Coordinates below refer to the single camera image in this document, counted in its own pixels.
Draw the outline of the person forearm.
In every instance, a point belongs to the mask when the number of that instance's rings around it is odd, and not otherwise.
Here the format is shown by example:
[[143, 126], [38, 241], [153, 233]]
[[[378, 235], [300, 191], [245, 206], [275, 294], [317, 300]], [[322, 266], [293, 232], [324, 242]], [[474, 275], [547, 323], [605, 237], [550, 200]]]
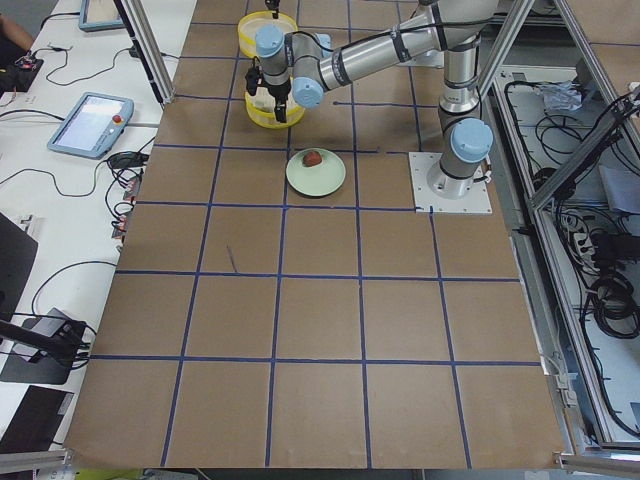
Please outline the person forearm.
[[1, 67], [24, 56], [34, 43], [34, 37], [10, 17], [1, 15]]

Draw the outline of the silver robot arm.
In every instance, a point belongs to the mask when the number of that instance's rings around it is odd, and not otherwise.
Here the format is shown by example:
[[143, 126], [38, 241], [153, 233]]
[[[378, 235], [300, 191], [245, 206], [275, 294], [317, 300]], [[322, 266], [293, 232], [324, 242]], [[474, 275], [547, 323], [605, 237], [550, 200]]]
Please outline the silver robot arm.
[[444, 151], [427, 182], [436, 195], [460, 199], [494, 140], [481, 118], [478, 52], [481, 31], [497, 6], [491, 0], [421, 1], [409, 20], [337, 48], [324, 35], [262, 26], [255, 35], [257, 54], [245, 75], [246, 91], [255, 95], [266, 89], [275, 101], [276, 120], [284, 122], [289, 99], [315, 108], [329, 91], [428, 52], [443, 53], [439, 119]]

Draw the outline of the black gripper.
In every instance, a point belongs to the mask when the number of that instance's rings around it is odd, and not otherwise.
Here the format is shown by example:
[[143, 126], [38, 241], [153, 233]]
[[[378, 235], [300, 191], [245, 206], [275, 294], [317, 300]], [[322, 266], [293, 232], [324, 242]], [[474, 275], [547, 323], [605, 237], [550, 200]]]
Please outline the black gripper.
[[286, 102], [291, 92], [291, 77], [288, 72], [279, 75], [263, 73], [263, 86], [275, 99], [274, 119], [279, 123], [287, 122]]

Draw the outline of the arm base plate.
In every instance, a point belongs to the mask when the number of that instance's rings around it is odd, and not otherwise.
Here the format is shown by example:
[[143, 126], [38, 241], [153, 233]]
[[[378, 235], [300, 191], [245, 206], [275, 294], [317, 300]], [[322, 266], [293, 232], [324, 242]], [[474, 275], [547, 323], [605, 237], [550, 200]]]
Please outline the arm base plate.
[[490, 215], [488, 182], [482, 165], [473, 176], [458, 180], [440, 168], [438, 152], [410, 152], [409, 171], [417, 213]]

